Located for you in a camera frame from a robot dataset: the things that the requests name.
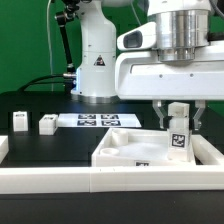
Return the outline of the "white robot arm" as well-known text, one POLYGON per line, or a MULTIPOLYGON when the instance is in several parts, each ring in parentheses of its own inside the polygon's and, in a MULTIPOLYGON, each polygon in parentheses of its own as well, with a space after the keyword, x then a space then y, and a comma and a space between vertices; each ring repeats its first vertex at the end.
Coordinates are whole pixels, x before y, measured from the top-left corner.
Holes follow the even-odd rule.
POLYGON ((133 0, 81 0, 82 63, 72 91, 87 102, 114 97, 151 100, 164 128, 171 118, 164 100, 193 101, 194 129, 208 100, 224 100, 224 37, 209 31, 209 19, 224 19, 219 0, 139 0, 148 21, 120 36, 104 7, 133 0))

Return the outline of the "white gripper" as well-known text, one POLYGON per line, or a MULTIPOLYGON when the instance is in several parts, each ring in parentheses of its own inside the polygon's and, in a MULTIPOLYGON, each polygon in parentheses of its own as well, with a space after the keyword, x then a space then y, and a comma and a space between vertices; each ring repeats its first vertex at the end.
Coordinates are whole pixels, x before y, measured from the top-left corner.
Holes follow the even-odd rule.
POLYGON ((153 100, 161 129, 167 128, 162 100, 196 100, 192 128, 201 128, 205 100, 224 100, 224 44, 197 48, 192 61, 160 62, 155 51, 122 53, 115 65, 121 99, 153 100))

